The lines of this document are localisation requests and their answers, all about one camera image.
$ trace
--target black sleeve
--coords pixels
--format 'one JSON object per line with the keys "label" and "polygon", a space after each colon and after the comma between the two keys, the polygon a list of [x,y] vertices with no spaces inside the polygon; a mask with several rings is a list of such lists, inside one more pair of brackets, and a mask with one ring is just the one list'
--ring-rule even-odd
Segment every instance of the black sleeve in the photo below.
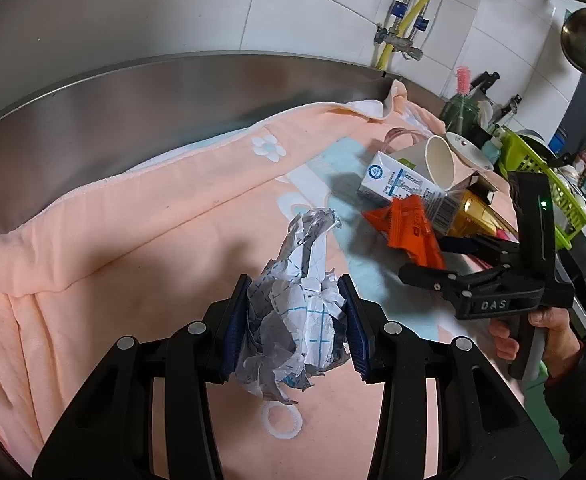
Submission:
{"label": "black sleeve", "polygon": [[571,463],[586,450],[586,338],[583,343],[576,366],[544,390],[548,409],[560,425]]}

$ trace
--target orange plastic packaging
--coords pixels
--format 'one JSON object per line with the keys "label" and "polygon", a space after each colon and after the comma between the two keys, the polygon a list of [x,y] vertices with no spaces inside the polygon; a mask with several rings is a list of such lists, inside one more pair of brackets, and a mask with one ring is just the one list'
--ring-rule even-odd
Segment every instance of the orange plastic packaging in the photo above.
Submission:
{"label": "orange plastic packaging", "polygon": [[438,240],[417,195],[394,198],[390,206],[362,213],[377,231],[387,234],[387,244],[405,250],[422,267],[445,269]]}

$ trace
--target human hand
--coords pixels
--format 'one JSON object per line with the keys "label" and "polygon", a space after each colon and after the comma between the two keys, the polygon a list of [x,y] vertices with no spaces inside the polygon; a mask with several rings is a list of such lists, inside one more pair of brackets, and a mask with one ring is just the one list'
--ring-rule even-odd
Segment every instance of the human hand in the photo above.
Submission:
{"label": "human hand", "polygon": [[[529,312],[529,323],[548,328],[547,343],[542,360],[550,377],[558,377],[570,370],[578,359],[580,342],[571,330],[569,312],[564,308],[546,308]],[[513,361],[520,346],[510,337],[509,326],[495,318],[489,322],[489,332],[496,345],[497,356]]]}

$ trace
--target person's arm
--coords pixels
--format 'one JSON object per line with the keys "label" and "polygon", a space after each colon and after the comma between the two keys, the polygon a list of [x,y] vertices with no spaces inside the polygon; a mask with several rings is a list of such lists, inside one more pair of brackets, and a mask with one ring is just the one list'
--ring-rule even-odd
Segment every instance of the person's arm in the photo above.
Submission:
{"label": "person's arm", "polygon": [[[544,397],[551,414],[564,435],[564,447],[573,463],[586,449],[586,338],[580,342],[569,324],[568,311],[550,308],[529,314],[534,326],[548,328],[543,361],[549,380]],[[498,357],[513,360],[518,343],[509,337],[508,326],[492,320],[489,332],[494,337]]]}

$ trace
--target finger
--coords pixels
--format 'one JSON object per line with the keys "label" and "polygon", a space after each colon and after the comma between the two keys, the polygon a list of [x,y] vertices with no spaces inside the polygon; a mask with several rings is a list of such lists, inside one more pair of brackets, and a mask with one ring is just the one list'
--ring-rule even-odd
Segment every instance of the finger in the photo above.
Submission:
{"label": "finger", "polygon": [[545,308],[529,314],[529,323],[533,326],[562,332],[569,329],[569,311],[564,308]]}
{"label": "finger", "polygon": [[511,331],[505,322],[493,318],[489,321],[489,334],[506,339],[511,334]]}
{"label": "finger", "polygon": [[496,352],[496,354],[497,354],[497,356],[500,359],[504,359],[505,361],[515,361],[515,357],[516,357],[516,354],[515,353],[512,353],[512,352],[502,352],[501,350],[498,350]]}
{"label": "finger", "polygon": [[515,339],[507,338],[494,338],[494,343],[496,344],[496,349],[500,352],[504,352],[506,354],[515,354],[518,353],[520,349],[520,345]]}

